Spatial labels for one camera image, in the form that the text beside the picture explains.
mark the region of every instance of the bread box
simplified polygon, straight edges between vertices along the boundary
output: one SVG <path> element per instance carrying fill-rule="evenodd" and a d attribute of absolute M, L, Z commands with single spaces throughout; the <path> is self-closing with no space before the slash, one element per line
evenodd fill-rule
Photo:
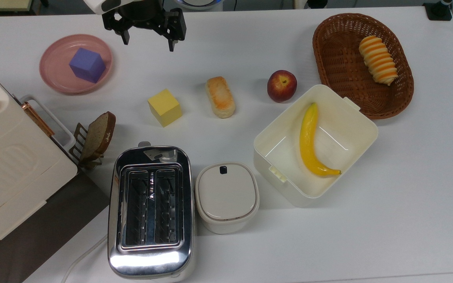
<path fill-rule="evenodd" d="M 76 173 L 77 166 L 0 85 L 0 239 Z"/>

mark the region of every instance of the toaster slot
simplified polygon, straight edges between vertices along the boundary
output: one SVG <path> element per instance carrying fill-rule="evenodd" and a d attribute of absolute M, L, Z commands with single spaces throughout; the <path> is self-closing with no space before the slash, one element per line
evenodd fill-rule
<path fill-rule="evenodd" d="M 127 192 L 125 245 L 143 245 L 146 239 L 148 172 L 131 172 Z"/>
<path fill-rule="evenodd" d="M 176 172 L 158 170 L 156 181 L 155 243 L 176 240 Z"/>

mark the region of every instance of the white table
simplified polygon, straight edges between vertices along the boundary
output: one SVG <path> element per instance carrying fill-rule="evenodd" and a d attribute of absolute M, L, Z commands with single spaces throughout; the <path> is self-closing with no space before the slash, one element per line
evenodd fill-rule
<path fill-rule="evenodd" d="M 189 282 L 303 282 L 453 273 L 453 21 L 430 22 L 423 7 L 246 11 L 185 14 L 187 38 L 174 53 L 154 32 L 131 29 L 123 46 L 99 16 L 0 18 L 0 82 L 18 97 L 36 95 L 71 130 L 104 111 L 117 116 L 104 165 L 89 173 L 106 192 L 118 155 L 139 141 L 187 152 L 196 176 L 212 163 L 238 161 L 253 170 L 253 140 L 290 104 L 266 95 L 266 80 L 286 69 L 296 95 L 320 83 L 311 37 L 325 18 L 343 12 L 377 18 L 399 38 L 415 79 L 408 108 L 376 121 L 379 138 L 312 208 L 293 208 L 259 173 L 260 210 L 239 233 L 199 226 L 198 266 Z M 75 33 L 102 38 L 115 69 L 99 90 L 56 93 L 41 81 L 40 56 Z M 238 104 L 220 120 L 203 90 L 222 75 Z M 184 115 L 160 127 L 146 100 L 169 88 Z M 65 248 L 29 281 L 60 281 L 68 266 L 106 233 L 99 224 Z M 71 281 L 123 282 L 97 251 Z"/>

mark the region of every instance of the toaster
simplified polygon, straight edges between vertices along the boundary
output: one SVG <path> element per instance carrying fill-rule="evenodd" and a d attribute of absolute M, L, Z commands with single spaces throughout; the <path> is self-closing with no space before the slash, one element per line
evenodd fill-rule
<path fill-rule="evenodd" d="M 137 147 L 115 161 L 108 261 L 124 278 L 181 281 L 195 268 L 190 162 L 177 147 Z"/>

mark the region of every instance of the bread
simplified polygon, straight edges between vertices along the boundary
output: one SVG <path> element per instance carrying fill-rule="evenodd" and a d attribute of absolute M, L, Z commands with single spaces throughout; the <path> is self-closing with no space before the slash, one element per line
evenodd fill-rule
<path fill-rule="evenodd" d="M 209 97 L 212 111 L 219 118 L 228 118 L 234 114 L 235 102 L 224 77 L 213 77 L 205 83 L 205 92 Z"/>
<path fill-rule="evenodd" d="M 79 156 L 79 165 L 88 165 L 104 154 L 113 137 L 116 117 L 111 112 L 99 116 L 94 122 L 88 125 L 85 144 Z"/>
<path fill-rule="evenodd" d="M 376 83 L 389 86 L 398 77 L 394 60 L 381 38 L 374 35 L 363 38 L 359 44 L 359 53 Z"/>

